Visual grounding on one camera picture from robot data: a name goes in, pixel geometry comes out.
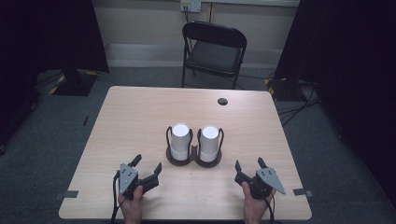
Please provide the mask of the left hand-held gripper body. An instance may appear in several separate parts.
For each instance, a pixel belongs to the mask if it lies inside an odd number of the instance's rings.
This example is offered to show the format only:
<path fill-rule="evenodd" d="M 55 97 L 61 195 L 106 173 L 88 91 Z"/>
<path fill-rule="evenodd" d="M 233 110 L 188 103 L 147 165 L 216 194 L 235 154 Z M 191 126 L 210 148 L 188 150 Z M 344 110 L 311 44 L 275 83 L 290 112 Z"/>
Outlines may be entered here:
<path fill-rule="evenodd" d="M 122 163 L 120 165 L 119 192 L 127 199 L 132 200 L 134 198 L 134 190 L 138 186 L 142 186 L 143 193 L 146 193 L 159 186 L 159 176 L 152 174 L 140 179 L 135 167 L 130 167 L 128 164 Z"/>

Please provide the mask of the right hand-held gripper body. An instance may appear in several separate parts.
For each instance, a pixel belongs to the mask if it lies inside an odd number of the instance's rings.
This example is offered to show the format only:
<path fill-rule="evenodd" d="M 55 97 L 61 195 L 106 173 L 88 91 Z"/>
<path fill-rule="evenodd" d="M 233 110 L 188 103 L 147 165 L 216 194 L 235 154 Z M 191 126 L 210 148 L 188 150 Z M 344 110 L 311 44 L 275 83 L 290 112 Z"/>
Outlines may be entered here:
<path fill-rule="evenodd" d="M 273 168 L 258 169 L 253 177 L 247 176 L 241 169 L 236 168 L 234 181 L 238 185 L 242 185 L 243 182 L 248 183 L 251 196 L 257 200 L 265 199 L 274 189 L 283 195 L 286 194 L 286 190 Z"/>

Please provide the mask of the black double cup holder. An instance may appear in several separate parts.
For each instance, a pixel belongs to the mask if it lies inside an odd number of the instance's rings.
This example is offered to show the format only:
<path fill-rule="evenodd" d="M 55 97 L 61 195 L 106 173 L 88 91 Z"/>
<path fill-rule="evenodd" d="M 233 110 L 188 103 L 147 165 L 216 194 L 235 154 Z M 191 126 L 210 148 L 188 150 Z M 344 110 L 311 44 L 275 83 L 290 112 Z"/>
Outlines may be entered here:
<path fill-rule="evenodd" d="M 167 149 L 166 149 L 166 158 L 168 159 L 168 161 L 170 163 L 172 163 L 175 166 L 184 166 L 189 164 L 191 161 L 195 161 L 198 165 L 205 167 L 205 168 L 210 168 L 210 167 L 215 167 L 216 165 L 218 165 L 221 161 L 221 157 L 222 157 L 222 151 L 221 151 L 221 147 L 222 147 L 222 143 L 223 143 L 223 139 L 224 139 L 224 131 L 221 128 L 219 129 L 219 152 L 218 152 L 218 156 L 212 161 L 212 162 L 204 162 L 200 159 L 200 137 L 201 137 L 201 130 L 200 129 L 198 131 L 197 137 L 198 137 L 198 145 L 194 146 L 192 144 L 192 137 L 193 137 L 193 132 L 192 129 L 190 129 L 190 137 L 191 140 L 189 142 L 189 151 L 188 151 L 188 155 L 189 157 L 184 160 L 184 161 L 177 161 L 175 160 L 172 156 L 171 156 L 171 135 L 172 135 L 172 127 L 173 126 L 169 126 L 166 130 L 165 133 L 165 137 L 166 137 L 166 143 L 167 143 Z"/>

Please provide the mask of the person's right hand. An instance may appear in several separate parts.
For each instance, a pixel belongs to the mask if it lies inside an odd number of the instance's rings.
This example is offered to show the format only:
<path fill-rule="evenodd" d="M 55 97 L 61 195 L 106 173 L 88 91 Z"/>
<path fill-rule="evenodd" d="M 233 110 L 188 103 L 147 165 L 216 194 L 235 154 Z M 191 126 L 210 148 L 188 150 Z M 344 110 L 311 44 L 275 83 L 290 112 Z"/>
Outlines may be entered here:
<path fill-rule="evenodd" d="M 270 202 L 273 200 L 276 191 L 273 192 L 265 200 L 254 199 L 250 193 L 250 186 L 247 182 L 242 183 L 244 193 L 244 220 L 262 220 L 264 213 L 268 210 Z"/>

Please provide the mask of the person's left hand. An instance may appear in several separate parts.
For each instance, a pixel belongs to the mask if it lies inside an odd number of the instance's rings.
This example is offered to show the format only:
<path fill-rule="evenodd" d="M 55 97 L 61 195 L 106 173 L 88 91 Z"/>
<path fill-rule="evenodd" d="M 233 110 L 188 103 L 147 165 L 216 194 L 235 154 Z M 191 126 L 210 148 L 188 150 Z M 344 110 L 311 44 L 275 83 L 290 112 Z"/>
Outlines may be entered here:
<path fill-rule="evenodd" d="M 124 195 L 118 196 L 118 202 L 120 204 L 123 218 L 141 218 L 143 216 L 143 187 L 138 186 L 134 190 L 134 198 L 132 200 L 127 199 Z"/>

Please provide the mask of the grey tape strip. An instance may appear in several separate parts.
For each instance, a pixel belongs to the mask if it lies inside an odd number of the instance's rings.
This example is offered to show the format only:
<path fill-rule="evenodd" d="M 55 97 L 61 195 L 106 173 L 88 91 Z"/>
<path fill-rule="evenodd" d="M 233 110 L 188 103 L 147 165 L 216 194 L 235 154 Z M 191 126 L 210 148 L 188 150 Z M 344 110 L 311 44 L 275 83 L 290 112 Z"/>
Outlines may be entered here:
<path fill-rule="evenodd" d="M 78 191 L 77 190 L 66 190 L 63 192 L 58 192 L 54 199 L 57 201 L 61 201 L 64 198 L 77 198 Z"/>
<path fill-rule="evenodd" d="M 311 189 L 294 189 L 293 193 L 295 196 L 304 195 L 306 198 L 310 198 L 314 196 L 314 193 Z"/>

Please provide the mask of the black stand base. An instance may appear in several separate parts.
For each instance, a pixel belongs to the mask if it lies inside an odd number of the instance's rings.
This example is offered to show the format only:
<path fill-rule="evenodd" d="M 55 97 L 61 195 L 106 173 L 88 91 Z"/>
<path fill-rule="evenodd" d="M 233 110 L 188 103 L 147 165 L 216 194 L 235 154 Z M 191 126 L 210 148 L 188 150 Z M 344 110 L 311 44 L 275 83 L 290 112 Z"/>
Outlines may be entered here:
<path fill-rule="evenodd" d="M 297 86 L 286 79 L 275 80 L 273 78 L 267 78 L 264 80 L 264 83 L 275 101 L 300 101 Z"/>
<path fill-rule="evenodd" d="M 53 95 L 88 96 L 98 73 L 77 69 L 63 69 L 62 76 L 49 91 Z"/>

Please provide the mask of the black folding chair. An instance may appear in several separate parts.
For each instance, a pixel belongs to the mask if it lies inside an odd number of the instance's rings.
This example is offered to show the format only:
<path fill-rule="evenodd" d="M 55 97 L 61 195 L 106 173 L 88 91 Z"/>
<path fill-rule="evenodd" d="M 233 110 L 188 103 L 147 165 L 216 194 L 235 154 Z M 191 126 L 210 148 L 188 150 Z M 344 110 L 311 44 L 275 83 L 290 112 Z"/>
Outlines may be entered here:
<path fill-rule="evenodd" d="M 187 22 L 182 27 L 184 39 L 182 80 L 185 85 L 186 70 L 219 77 L 228 77 L 236 86 L 248 41 L 233 27 L 206 21 Z"/>

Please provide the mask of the black curtain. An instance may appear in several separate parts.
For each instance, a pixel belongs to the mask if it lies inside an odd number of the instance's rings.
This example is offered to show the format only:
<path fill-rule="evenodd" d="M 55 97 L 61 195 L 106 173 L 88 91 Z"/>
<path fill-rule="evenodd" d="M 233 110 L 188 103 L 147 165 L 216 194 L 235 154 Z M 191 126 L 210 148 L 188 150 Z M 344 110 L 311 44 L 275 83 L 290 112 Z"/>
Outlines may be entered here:
<path fill-rule="evenodd" d="M 106 72 L 92 0 L 0 0 L 0 146 L 38 97 L 47 70 Z"/>
<path fill-rule="evenodd" d="M 396 0 L 300 0 L 275 77 L 316 83 L 396 207 Z"/>

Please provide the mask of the white wall socket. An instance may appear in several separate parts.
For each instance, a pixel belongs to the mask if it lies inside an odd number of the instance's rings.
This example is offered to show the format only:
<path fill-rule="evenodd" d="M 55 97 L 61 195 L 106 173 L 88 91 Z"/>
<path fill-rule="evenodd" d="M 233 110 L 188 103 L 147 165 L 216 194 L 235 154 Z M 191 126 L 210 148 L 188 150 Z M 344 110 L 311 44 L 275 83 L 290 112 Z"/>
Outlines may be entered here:
<path fill-rule="evenodd" d="M 199 0 L 180 0 L 180 10 L 182 12 L 200 13 L 202 2 Z"/>

